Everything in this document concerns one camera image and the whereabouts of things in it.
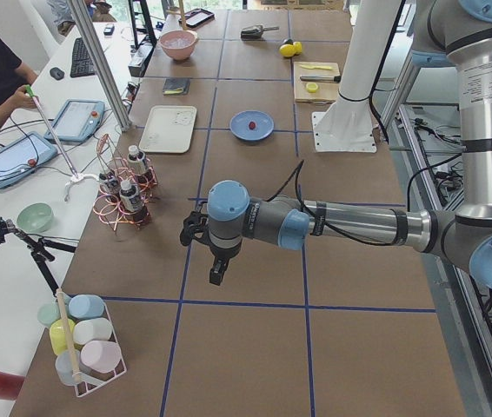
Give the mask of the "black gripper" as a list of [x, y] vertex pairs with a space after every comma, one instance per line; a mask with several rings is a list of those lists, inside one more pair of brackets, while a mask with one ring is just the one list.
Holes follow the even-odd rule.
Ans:
[[202, 212], [203, 203], [192, 210], [183, 220], [183, 229], [179, 235], [180, 243], [188, 247], [193, 241], [207, 246], [214, 256], [209, 271], [209, 283], [221, 285], [230, 260], [237, 256], [242, 247], [242, 237], [226, 240], [215, 237], [209, 231], [208, 214]]

